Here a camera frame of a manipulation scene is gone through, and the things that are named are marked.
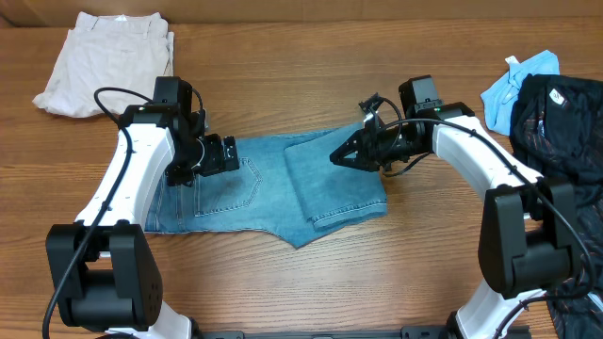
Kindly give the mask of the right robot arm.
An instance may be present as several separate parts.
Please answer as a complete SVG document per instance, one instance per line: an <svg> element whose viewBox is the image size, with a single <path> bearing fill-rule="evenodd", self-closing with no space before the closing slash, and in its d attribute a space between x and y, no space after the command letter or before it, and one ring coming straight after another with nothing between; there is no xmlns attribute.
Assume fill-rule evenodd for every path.
<svg viewBox="0 0 603 339"><path fill-rule="evenodd" d="M443 326L401 329L403 338L528 338L513 322L534 302L558 299L554 289L594 271L575 228L574 188L516 160L483 129L464 103L445 104L429 75L399 86L402 106L385 123L379 94L359 104L364 125L330 155L333 164L391 176L429 154L445 160L483 201L478 248L482 281Z"/></svg>

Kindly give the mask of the blue denim jeans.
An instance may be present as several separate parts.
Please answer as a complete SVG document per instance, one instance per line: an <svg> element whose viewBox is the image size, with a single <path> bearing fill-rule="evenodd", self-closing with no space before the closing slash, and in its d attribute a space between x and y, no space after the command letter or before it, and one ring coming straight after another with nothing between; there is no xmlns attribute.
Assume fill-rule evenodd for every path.
<svg viewBox="0 0 603 339"><path fill-rule="evenodd" d="M359 124L237 141L239 167L191 186L160 180L147 233L259 231L298 249L343 227L387 213L376 172L334 165L331 153Z"/></svg>

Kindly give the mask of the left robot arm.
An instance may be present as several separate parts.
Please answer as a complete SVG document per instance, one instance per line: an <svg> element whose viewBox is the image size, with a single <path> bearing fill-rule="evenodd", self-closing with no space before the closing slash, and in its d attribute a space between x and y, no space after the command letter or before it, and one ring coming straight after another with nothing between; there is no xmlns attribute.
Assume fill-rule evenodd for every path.
<svg viewBox="0 0 603 339"><path fill-rule="evenodd" d="M200 93L177 76L159 76L154 94L120 116L118 145L93 198L45 241L55 292L41 323L50 335L54 311L68 327L102 338L199 338L197 322L163 299L159 268L144 235L155 190L192 186L198 176L238 170L233 137L208 135Z"/></svg>

